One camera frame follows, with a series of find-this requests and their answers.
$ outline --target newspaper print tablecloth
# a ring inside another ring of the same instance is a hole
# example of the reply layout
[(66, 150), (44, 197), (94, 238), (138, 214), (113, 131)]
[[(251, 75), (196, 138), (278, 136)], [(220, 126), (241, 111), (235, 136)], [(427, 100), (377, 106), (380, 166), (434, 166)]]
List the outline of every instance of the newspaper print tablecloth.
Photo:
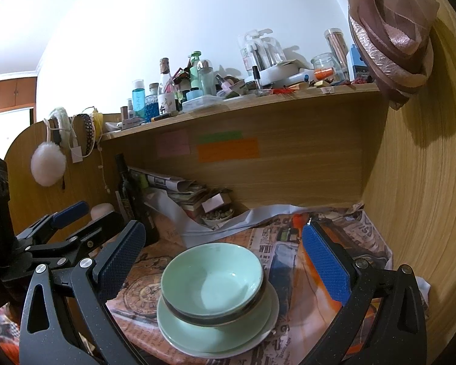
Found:
[[(325, 332), (341, 304), (333, 301), (300, 244), (302, 227), (316, 217), (330, 238), (352, 257), (365, 257), (376, 267), (392, 267), (392, 252), (364, 210), (321, 208), (316, 212), (278, 215), (263, 226), (225, 238), (256, 254), (275, 287), (280, 313), (274, 333), (255, 349), (225, 360), (187, 356), (165, 341), (157, 326), (162, 271), (185, 248), (170, 221), (156, 215), (161, 240), (145, 248), (117, 298), (107, 303), (127, 338), (163, 361), (178, 365), (298, 364)], [(372, 302), (349, 354), (360, 350), (378, 309)]]

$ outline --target white wall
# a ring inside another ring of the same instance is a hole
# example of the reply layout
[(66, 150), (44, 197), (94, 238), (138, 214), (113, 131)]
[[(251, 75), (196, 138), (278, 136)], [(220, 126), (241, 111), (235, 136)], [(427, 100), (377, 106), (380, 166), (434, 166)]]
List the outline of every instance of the white wall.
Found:
[(324, 31), (348, 29), (347, 21), (336, 0), (78, 0), (43, 56), (37, 118), (56, 106), (119, 112), (132, 80), (156, 82), (160, 58), (174, 73), (193, 50), (244, 77), (237, 36), (255, 28), (273, 29), (287, 58), (310, 61), (329, 51)]
[(0, 80), (36, 75), (50, 37), (74, 1), (0, 0)]

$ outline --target wooden cabinet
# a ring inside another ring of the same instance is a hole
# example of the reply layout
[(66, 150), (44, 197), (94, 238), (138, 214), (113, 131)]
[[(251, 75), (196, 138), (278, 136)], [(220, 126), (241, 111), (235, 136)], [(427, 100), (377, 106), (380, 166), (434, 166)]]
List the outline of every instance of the wooden cabinet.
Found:
[(35, 107), (36, 77), (0, 81), (0, 112)]

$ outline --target mint green bowl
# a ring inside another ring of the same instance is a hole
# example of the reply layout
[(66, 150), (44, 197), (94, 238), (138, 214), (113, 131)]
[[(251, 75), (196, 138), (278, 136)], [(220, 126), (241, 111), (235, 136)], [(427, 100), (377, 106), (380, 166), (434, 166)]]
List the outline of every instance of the mint green bowl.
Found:
[(263, 276), (251, 251), (208, 243), (175, 257), (162, 274), (161, 289), (165, 300), (183, 314), (219, 317), (243, 308), (258, 292)]

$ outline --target metal bolt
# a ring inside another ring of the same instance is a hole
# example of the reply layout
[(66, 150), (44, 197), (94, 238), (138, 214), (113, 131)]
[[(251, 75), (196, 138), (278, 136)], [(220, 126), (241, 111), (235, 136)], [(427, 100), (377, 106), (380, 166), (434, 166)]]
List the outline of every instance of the metal bolt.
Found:
[(84, 258), (80, 261), (79, 266), (81, 266), (82, 268), (89, 268), (92, 263), (93, 261), (91, 260), (91, 258)]
[(400, 268), (405, 274), (412, 274), (412, 268), (409, 265), (402, 265)]
[(356, 258), (355, 263), (359, 269), (366, 269), (368, 267), (368, 261), (364, 258)]
[(35, 268), (35, 272), (36, 273), (42, 273), (42, 272), (44, 272), (46, 270), (46, 268), (47, 267), (43, 263), (41, 263), (39, 266), (37, 266), (37, 268)]

